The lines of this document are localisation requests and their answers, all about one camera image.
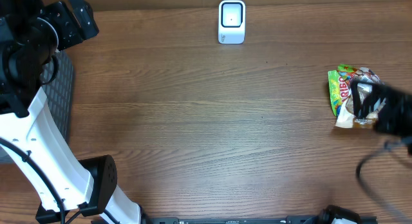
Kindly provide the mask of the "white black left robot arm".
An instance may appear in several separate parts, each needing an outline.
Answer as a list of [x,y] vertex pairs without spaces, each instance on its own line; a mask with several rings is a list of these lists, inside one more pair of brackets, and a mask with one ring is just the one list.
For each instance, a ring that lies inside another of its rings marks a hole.
[[1,147],[37,191],[39,223],[99,215],[106,223],[147,223],[118,186],[110,155],[78,160],[55,124],[41,80],[57,52],[95,37],[85,0],[1,0]]

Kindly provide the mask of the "beige brown snack bag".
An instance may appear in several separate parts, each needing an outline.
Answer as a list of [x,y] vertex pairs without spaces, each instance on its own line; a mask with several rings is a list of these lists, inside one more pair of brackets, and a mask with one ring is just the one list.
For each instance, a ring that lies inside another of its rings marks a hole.
[[[375,82],[382,84],[380,78],[374,74],[370,69],[361,67],[363,74],[360,77],[353,79],[364,80],[366,82]],[[385,105],[385,101],[373,112],[371,112],[366,118],[357,118],[353,113],[353,99],[352,92],[350,96],[343,102],[341,110],[337,116],[335,125],[341,128],[367,128],[371,129],[378,120],[378,113]]]

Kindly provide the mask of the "green gummy candy bag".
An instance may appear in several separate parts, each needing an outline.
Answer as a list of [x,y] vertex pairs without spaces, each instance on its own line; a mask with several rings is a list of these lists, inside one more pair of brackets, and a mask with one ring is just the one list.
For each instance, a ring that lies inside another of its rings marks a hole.
[[333,114],[337,117],[343,102],[350,96],[350,81],[363,74],[360,68],[341,64],[336,70],[328,72],[330,102]]

